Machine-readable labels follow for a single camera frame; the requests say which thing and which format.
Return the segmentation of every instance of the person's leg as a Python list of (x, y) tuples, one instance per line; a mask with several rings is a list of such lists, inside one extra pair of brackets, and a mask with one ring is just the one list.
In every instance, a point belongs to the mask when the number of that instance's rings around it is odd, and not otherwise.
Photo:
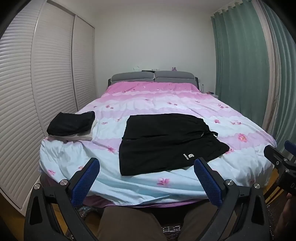
[[(216, 211), (217, 207), (212, 205), (208, 200), (198, 202), (196, 207), (186, 214), (178, 241), (195, 241), (208, 225)], [(222, 234), (221, 240), (229, 236), (235, 220), (236, 215), (233, 213)]]
[(153, 214), (120, 206), (105, 208), (97, 238), (99, 241), (166, 241)]

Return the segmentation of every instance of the bedspread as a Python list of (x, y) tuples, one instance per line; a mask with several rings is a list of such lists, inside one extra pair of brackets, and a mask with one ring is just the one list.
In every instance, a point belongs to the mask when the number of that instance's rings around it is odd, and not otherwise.
[(230, 150), (208, 164), (237, 185), (267, 184), (273, 165), (263, 154), (275, 140), (248, 118), (189, 83), (119, 82), (78, 113), (93, 110), (97, 124), (92, 141), (63, 143), (45, 138), (40, 166), (59, 182), (70, 179), (91, 157), (100, 173), (88, 195), (99, 195), (116, 205), (180, 202), (207, 198), (193, 167), (121, 176), (118, 149), (130, 115), (181, 113), (203, 118)]

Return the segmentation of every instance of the wardrobe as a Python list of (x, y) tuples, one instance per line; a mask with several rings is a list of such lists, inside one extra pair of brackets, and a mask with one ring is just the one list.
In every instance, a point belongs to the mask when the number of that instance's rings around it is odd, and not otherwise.
[(0, 192), (23, 215), (50, 121), (96, 98), (93, 45), (94, 28), (51, 0), (31, 0), (0, 39)]

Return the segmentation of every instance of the headboard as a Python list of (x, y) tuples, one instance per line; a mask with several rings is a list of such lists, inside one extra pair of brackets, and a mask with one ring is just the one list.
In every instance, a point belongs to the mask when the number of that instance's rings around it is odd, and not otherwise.
[(154, 73), (141, 71), (115, 74), (108, 80), (108, 86), (121, 81), (191, 83), (199, 89), (198, 78), (189, 72), (183, 71), (156, 71)]

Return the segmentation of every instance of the green curtain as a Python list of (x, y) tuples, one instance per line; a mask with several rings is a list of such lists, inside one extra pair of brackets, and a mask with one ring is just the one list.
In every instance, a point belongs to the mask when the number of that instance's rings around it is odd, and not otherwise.
[(269, 87), (264, 33), (251, 1), (215, 13), (216, 91), (219, 99), (262, 126)]
[(296, 143), (296, 44), (276, 13), (261, 2), (276, 43), (280, 60), (281, 82), (272, 136), (278, 149), (284, 149), (286, 140)]

